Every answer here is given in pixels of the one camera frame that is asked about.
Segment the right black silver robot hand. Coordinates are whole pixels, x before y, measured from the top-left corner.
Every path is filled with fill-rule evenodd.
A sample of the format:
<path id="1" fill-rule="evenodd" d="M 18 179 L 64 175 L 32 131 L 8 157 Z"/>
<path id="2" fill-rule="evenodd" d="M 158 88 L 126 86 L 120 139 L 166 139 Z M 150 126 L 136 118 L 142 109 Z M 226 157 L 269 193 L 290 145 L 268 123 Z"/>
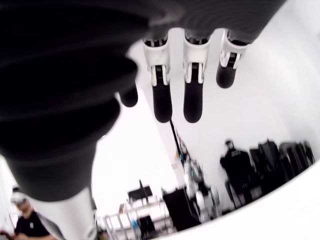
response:
<path id="1" fill-rule="evenodd" d="M 184 30 L 183 114 L 202 116 L 210 36 L 224 29 L 216 81 L 230 87 L 282 0 L 3 0 L 0 153 L 59 240 L 95 240 L 92 167 L 120 106 L 133 107 L 143 41 L 155 118 L 172 117 L 169 31 Z"/>

